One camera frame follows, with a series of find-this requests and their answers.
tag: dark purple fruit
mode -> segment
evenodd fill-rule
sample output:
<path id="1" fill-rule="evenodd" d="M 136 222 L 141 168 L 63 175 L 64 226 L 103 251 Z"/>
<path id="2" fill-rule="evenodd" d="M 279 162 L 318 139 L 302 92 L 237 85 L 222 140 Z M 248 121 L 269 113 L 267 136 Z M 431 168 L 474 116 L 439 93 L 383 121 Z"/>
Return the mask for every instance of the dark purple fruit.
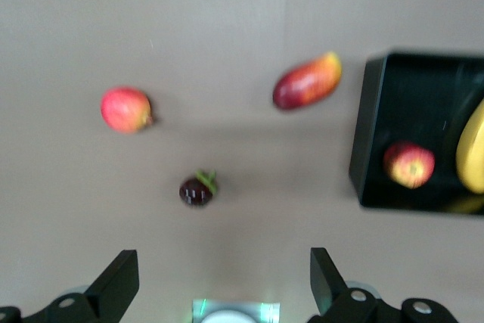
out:
<path id="1" fill-rule="evenodd" d="M 209 203 L 217 192 L 215 172 L 206 174 L 198 171 L 197 174 L 185 180 L 180 186 L 180 198 L 186 204 L 194 207 Z"/>

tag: banana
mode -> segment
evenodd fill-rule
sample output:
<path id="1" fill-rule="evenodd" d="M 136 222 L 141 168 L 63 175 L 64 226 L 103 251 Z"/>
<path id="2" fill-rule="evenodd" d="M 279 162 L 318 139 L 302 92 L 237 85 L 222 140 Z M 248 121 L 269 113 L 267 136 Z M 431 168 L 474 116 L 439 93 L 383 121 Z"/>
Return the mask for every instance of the banana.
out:
<path id="1" fill-rule="evenodd" d="M 467 121 L 455 152 L 457 175 L 476 194 L 484 193 L 484 100 Z"/>

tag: black box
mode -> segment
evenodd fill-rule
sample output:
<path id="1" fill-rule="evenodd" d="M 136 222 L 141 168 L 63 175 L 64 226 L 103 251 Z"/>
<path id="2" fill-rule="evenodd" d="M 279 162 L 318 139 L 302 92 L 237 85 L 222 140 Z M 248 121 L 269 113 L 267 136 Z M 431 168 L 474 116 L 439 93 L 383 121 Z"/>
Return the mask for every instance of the black box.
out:
<path id="1" fill-rule="evenodd" d="M 455 172 L 462 130 L 483 98 L 482 57 L 394 51 L 370 59 L 349 165 L 360 204 L 484 214 L 484 195 L 470 193 Z M 409 189 L 383 171 L 383 153 L 398 140 L 435 154 L 434 173 L 425 185 Z"/>

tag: black container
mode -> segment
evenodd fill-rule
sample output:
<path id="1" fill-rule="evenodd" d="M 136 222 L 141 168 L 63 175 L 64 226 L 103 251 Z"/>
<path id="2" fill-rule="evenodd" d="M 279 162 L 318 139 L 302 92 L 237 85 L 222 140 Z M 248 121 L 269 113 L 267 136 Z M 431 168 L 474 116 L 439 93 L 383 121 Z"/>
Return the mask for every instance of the black container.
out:
<path id="1" fill-rule="evenodd" d="M 483 98 L 482 57 L 396 51 L 370 59 L 349 165 L 360 204 L 484 214 L 484 195 L 470 193 L 455 172 L 462 130 Z M 409 189 L 383 171 L 383 153 L 398 140 L 435 154 L 434 173 L 425 185 Z"/>

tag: red apple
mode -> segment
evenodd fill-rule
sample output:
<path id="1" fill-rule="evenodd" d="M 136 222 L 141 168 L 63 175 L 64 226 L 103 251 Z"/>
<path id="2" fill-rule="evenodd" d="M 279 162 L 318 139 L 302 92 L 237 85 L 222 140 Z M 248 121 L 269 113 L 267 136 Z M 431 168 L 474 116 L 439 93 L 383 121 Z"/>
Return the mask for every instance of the red apple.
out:
<path id="1" fill-rule="evenodd" d="M 117 132 L 133 133 L 153 122 L 147 96 L 129 86 L 107 90 L 101 99 L 101 115 Z"/>
<path id="2" fill-rule="evenodd" d="M 383 155 L 383 169 L 394 182 L 414 189 L 427 183 L 436 164 L 432 151 L 411 141 L 397 141 Z"/>
<path id="3" fill-rule="evenodd" d="M 328 52 L 284 74 L 272 93 L 274 105 L 292 110 L 314 104 L 331 94 L 340 83 L 341 61 Z"/>

